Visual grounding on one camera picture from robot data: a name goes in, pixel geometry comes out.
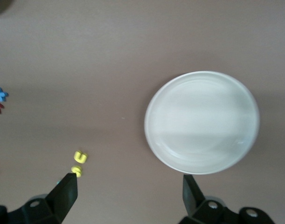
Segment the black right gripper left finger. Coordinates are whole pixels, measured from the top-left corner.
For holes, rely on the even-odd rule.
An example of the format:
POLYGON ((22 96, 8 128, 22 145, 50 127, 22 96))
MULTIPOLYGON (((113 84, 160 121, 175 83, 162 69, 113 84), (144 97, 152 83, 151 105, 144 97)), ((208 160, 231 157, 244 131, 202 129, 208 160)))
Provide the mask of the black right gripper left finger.
POLYGON ((68 173, 44 198, 34 198, 7 215, 9 224, 61 224, 78 196, 77 177, 68 173))

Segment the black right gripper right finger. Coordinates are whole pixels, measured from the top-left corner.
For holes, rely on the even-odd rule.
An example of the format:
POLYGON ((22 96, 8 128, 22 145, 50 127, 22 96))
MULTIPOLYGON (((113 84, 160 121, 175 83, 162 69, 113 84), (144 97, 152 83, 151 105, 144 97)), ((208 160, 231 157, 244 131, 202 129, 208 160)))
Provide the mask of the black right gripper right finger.
POLYGON ((192 175, 183 176, 182 199, 187 211, 181 224, 239 224, 239 215, 217 199, 207 199, 192 175))

